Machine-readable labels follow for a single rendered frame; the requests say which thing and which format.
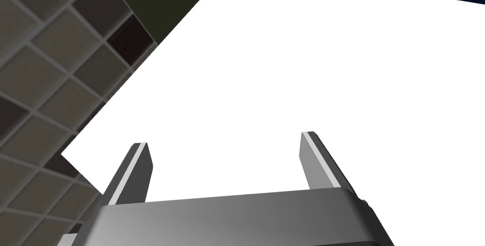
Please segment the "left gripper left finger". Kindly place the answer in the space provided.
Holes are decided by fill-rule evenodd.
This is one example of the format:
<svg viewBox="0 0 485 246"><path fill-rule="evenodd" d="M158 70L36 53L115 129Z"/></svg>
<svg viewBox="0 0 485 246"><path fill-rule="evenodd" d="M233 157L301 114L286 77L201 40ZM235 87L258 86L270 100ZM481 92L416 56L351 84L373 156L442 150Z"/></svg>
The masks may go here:
<svg viewBox="0 0 485 246"><path fill-rule="evenodd" d="M144 203L153 173L146 142L130 147L102 196L102 205Z"/></svg>

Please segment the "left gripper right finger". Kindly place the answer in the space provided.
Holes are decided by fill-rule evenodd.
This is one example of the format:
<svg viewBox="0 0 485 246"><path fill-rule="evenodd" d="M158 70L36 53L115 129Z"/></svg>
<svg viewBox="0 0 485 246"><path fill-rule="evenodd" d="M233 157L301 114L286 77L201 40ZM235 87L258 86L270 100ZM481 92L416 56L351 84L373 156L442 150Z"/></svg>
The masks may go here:
<svg viewBox="0 0 485 246"><path fill-rule="evenodd" d="M301 133L299 159L310 189L340 187L353 194L355 193L340 167L315 132Z"/></svg>

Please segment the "white flat panel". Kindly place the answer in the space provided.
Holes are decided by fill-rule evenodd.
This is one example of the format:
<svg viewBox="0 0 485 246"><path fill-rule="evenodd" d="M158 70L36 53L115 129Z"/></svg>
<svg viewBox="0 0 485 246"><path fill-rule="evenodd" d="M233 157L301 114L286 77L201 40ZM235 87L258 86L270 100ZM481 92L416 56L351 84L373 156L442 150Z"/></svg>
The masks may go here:
<svg viewBox="0 0 485 246"><path fill-rule="evenodd" d="M63 156L103 196L142 142L146 201L60 246L485 246L485 5L199 0Z"/></svg>

